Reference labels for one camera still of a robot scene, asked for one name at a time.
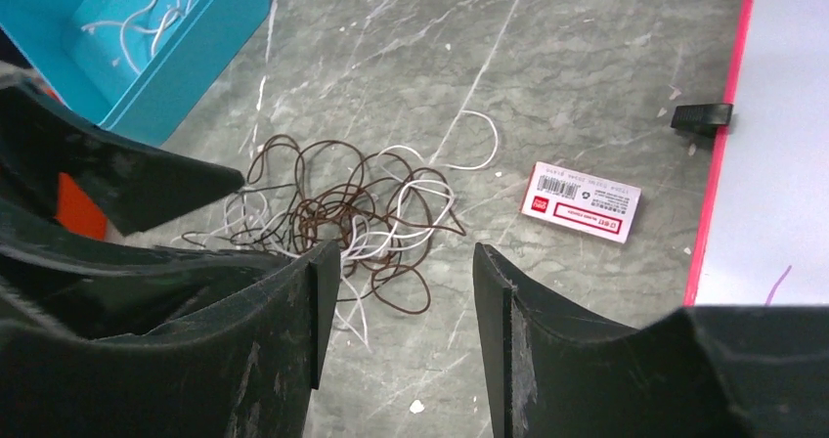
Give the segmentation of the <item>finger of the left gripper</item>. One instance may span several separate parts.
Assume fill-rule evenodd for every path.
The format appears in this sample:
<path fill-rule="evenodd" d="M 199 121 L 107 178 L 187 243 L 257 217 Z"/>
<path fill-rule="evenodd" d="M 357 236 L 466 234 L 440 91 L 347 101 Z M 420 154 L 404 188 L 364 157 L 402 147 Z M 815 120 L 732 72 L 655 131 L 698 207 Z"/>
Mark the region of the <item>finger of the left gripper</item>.
<path fill-rule="evenodd" d="M 56 217 L 60 174 L 124 236 L 230 195 L 233 168 L 160 150 L 104 130 L 26 80 L 1 89 L 1 180 L 45 217 Z"/>

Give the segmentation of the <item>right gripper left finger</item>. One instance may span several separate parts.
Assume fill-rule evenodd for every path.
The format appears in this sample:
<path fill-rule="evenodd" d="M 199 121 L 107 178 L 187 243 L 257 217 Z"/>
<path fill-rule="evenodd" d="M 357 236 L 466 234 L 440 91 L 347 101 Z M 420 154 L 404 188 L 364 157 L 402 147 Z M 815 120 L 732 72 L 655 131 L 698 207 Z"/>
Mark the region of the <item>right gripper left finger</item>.
<path fill-rule="evenodd" d="M 338 293 L 332 242 L 143 335 L 1 325 L 5 437 L 299 437 Z"/>

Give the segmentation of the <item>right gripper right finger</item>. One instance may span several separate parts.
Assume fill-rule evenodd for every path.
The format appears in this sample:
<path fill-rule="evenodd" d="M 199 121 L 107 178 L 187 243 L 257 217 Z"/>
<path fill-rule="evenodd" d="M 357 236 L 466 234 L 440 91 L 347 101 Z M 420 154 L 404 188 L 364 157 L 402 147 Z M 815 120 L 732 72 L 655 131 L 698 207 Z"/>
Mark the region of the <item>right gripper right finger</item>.
<path fill-rule="evenodd" d="M 472 277 L 498 437 L 828 433 L 826 307 L 683 307 L 636 329 L 488 244 L 475 247 Z"/>

